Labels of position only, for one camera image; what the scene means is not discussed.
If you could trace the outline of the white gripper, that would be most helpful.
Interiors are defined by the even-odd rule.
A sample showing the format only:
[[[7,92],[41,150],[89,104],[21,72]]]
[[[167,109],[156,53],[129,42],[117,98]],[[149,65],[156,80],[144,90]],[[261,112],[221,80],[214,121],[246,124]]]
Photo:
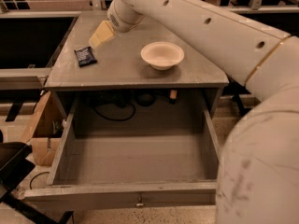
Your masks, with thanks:
[[[115,36],[115,31],[127,33],[143,19],[141,14],[134,11],[122,0],[113,0],[111,2],[107,17],[108,21],[102,21],[89,39],[89,44],[93,49],[112,39]]]

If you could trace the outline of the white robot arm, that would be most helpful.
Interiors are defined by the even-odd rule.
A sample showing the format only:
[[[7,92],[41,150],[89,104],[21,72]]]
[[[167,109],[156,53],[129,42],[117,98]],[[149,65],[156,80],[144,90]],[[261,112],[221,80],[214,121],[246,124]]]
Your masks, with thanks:
[[[299,39],[201,0],[113,0],[112,26],[149,16],[246,87],[259,104],[221,152],[217,224],[299,224]]]

